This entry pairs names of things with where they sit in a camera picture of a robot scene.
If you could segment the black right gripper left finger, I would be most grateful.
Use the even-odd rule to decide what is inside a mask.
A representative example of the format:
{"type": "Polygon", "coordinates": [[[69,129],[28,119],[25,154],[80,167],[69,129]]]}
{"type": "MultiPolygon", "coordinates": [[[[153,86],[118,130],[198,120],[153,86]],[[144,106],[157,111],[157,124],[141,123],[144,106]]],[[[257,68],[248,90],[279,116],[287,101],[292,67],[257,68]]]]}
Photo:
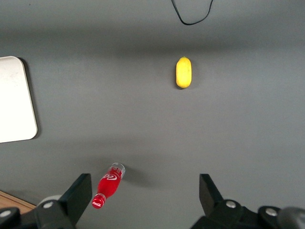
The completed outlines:
{"type": "Polygon", "coordinates": [[[91,174],[81,174],[59,199],[23,214],[22,229],[74,229],[92,198],[91,174]]]}

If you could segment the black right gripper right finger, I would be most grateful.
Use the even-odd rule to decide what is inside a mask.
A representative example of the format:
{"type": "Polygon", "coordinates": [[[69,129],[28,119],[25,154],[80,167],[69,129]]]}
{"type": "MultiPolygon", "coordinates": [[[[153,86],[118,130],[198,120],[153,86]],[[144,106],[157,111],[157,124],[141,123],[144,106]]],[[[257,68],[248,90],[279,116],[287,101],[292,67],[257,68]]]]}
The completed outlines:
{"type": "Polygon", "coordinates": [[[200,174],[199,199],[204,216],[193,229],[303,229],[305,210],[261,206],[253,212],[235,200],[224,199],[209,174],[200,174]]]}

